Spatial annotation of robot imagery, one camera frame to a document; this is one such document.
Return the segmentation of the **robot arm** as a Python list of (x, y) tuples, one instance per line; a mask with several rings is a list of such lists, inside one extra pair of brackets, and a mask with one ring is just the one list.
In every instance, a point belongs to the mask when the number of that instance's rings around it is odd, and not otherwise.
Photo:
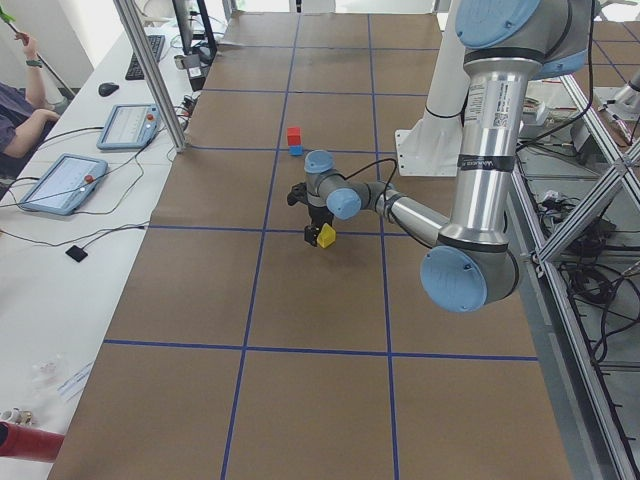
[(353, 182), (324, 150), (310, 152), (306, 178), (289, 204), (306, 205), (308, 243), (334, 219), (371, 210), (427, 247), (421, 283), (452, 312), (472, 312), (508, 297), (519, 266), (503, 215), (523, 105), (530, 81), (579, 70), (587, 60), (595, 5), (591, 1), (462, 1), (452, 8), (444, 42), (464, 56), (454, 69), (466, 88), (455, 92), (461, 127), (452, 211), (443, 216), (396, 191), (389, 182)]

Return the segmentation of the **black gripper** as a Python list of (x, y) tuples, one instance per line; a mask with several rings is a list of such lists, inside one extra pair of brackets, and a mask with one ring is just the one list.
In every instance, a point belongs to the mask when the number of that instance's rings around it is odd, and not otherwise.
[(304, 241), (311, 246), (317, 246), (321, 228), (325, 224), (331, 226), (334, 220), (334, 215), (326, 206), (314, 206), (309, 204), (307, 206), (307, 210), (310, 217), (310, 225), (307, 225), (304, 228)]

